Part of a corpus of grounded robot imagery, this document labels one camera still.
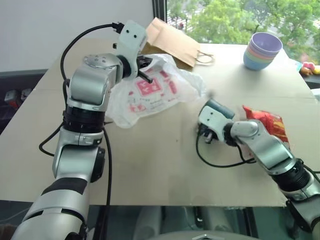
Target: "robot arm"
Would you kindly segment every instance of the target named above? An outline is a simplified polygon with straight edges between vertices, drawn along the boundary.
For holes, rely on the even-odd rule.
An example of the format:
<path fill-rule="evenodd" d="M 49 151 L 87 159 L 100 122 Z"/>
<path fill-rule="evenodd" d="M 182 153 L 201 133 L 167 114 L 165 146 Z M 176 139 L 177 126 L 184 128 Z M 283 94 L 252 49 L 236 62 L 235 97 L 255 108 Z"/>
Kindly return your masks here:
<path fill-rule="evenodd" d="M 316 224 L 320 225 L 320 182 L 259 120 L 233 121 L 234 115 L 209 100 L 199 114 L 200 134 L 207 137 L 207 143 L 217 139 L 230 146 L 246 145 L 287 197 L 286 205 L 297 224 L 312 232 Z"/>
<path fill-rule="evenodd" d="M 110 91 L 121 79 L 137 77 L 137 55 L 146 39 L 146 30 L 128 21 L 116 55 L 85 57 L 73 74 L 53 159 L 55 181 L 33 203 L 13 240 L 86 239 L 89 183 L 102 176 L 105 163 L 99 145 Z"/>

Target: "cardboard surface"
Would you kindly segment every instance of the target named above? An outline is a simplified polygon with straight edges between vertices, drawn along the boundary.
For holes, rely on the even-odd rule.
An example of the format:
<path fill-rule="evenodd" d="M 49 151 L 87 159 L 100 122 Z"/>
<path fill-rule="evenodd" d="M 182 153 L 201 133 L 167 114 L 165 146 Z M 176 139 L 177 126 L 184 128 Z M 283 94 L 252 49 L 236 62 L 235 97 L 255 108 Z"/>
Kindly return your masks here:
<path fill-rule="evenodd" d="M 102 39 L 81 40 L 67 57 L 67 76 L 88 51 L 103 53 L 108 46 L 112 43 Z M 215 99 L 235 111 L 236 119 L 242 104 L 282 116 L 293 154 L 319 171 L 320 105 L 299 74 L 286 65 L 286 54 L 281 52 L 269 67 L 254 72 L 242 64 L 244 45 L 201 48 L 214 53 L 216 61 L 196 65 L 193 71 L 203 77 Z M 62 121 L 61 86 L 57 61 L 1 134 L 0 200 L 32 202 L 54 181 L 53 158 L 41 153 L 38 145 Z M 285 197 L 258 164 L 219 169 L 198 158 L 196 126 L 206 100 L 177 104 L 141 118 L 130 129 L 107 125 L 113 157 L 112 205 L 284 206 Z M 54 152 L 57 140 L 44 148 Z M 104 141 L 101 147 L 106 148 Z M 201 141 L 199 149 L 215 164 L 240 161 L 236 148 L 220 142 Z M 107 173 L 106 163 L 102 178 L 90 185 L 90 204 L 105 204 Z"/>

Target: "purple bowl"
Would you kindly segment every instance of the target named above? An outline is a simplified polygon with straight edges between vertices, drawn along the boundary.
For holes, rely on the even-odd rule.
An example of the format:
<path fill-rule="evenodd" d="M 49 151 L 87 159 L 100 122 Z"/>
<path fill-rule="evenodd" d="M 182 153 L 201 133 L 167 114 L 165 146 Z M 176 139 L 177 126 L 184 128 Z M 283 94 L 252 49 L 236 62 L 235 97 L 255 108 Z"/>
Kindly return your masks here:
<path fill-rule="evenodd" d="M 267 32 L 256 32 L 252 35 L 250 43 L 266 54 L 277 54 L 283 47 L 279 38 Z"/>
<path fill-rule="evenodd" d="M 270 52 L 266 52 L 266 51 L 260 50 L 258 47 L 256 47 L 256 46 L 254 45 L 254 43 L 253 43 L 252 41 L 250 41 L 250 43 L 248 44 L 248 47 L 249 47 L 252 51 L 254 51 L 255 53 L 257 53 L 257 54 L 259 54 L 259 55 L 262 55 L 262 56 L 265 56 L 265 57 L 270 57 L 270 58 L 274 58 L 274 57 L 278 54 L 278 52 L 279 52 L 279 51 L 277 51 L 277 52 L 272 52 L 272 53 L 270 53 Z"/>

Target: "pink bowl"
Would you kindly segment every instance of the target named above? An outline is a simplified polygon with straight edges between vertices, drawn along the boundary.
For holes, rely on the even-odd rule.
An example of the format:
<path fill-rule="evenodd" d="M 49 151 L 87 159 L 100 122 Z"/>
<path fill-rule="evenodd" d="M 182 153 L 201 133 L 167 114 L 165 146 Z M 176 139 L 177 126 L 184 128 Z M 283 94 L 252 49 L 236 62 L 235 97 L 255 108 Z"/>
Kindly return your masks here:
<path fill-rule="evenodd" d="M 263 56 L 263 55 L 261 55 L 261 54 L 259 54 L 259 53 L 256 53 L 255 51 L 253 51 L 253 50 L 250 48 L 250 46 L 248 46 L 248 47 L 246 48 L 246 50 L 247 50 L 251 55 L 253 55 L 253 56 L 255 56 L 255 57 L 259 58 L 259 59 L 263 59 L 263 60 L 273 60 L 273 59 L 275 58 L 274 56 Z"/>

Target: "white wall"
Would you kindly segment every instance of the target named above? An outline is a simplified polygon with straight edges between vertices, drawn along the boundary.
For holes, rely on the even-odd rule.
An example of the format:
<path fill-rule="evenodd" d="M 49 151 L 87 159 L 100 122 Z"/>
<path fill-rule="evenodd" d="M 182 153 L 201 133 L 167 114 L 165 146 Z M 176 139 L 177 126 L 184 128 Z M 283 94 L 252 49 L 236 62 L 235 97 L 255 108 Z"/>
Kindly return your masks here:
<path fill-rule="evenodd" d="M 47 69 L 79 33 L 131 19 L 146 27 L 151 0 L 0 0 L 0 72 Z M 101 29 L 88 37 L 115 41 Z"/>

